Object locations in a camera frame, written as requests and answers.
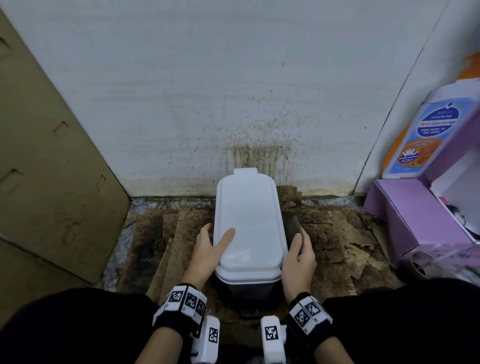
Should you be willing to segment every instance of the forearm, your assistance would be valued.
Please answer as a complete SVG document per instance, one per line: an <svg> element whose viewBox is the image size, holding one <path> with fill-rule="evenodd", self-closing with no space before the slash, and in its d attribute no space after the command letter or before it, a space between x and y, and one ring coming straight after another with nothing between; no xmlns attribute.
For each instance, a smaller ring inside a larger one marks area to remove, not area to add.
<svg viewBox="0 0 480 364"><path fill-rule="evenodd" d="M335 337L322 342L315 350L314 356L318 364L353 364L342 343Z"/></svg>
<svg viewBox="0 0 480 364"><path fill-rule="evenodd" d="M135 364L176 364L183 339L171 328L155 330Z"/></svg>

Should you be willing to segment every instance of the hand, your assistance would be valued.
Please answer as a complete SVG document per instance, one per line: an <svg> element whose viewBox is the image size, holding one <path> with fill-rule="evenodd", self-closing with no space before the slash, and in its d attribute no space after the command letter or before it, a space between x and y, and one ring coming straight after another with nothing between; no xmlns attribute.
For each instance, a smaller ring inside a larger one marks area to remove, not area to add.
<svg viewBox="0 0 480 364"><path fill-rule="evenodd" d="M208 236L208 230L211 226L210 223L206 224L200 230L200 234L197 235L192 260L182 279L182 282L193 284L199 291L202 290L220 263L223 253L235 237L235 229L228 229L217 246L212 246Z"/></svg>
<svg viewBox="0 0 480 364"><path fill-rule="evenodd" d="M285 299L288 304L290 304L299 293L310 293L313 272L317 267L310 236L308 236L303 228L301 228L301 231L302 234L297 233L294 236L290 251L283 261L282 284ZM300 252L302 235L303 249L302 252Z"/></svg>

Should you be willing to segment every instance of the white wall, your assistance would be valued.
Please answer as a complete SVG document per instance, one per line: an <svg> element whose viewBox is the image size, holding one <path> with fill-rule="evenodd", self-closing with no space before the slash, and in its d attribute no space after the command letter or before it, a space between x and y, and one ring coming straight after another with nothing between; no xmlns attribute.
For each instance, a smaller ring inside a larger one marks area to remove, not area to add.
<svg viewBox="0 0 480 364"><path fill-rule="evenodd" d="M367 192L380 177L385 153L411 122L420 103L438 87L455 82L468 55L480 51L480 1L450 0L416 60L355 188Z"/></svg>
<svg viewBox="0 0 480 364"><path fill-rule="evenodd" d="M348 194L446 3L0 0L133 196Z"/></svg>

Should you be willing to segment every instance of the bottle label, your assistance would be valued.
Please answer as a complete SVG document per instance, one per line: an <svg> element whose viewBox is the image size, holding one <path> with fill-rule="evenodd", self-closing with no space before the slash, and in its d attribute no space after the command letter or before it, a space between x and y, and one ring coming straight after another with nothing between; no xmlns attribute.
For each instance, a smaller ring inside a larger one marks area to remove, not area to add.
<svg viewBox="0 0 480 364"><path fill-rule="evenodd" d="M416 118L416 128L411 130L389 173L419 172L476 105L477 103L468 97L427 105Z"/></svg>

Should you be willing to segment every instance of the brown stain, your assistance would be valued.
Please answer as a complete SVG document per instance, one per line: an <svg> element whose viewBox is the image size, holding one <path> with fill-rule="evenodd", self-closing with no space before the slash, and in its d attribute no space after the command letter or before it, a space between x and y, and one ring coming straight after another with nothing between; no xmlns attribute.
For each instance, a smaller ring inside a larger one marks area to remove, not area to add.
<svg viewBox="0 0 480 364"><path fill-rule="evenodd" d="M272 177L275 181L289 174L287 167L290 146L242 145L228 148L233 156L235 168L257 168L259 173Z"/></svg>

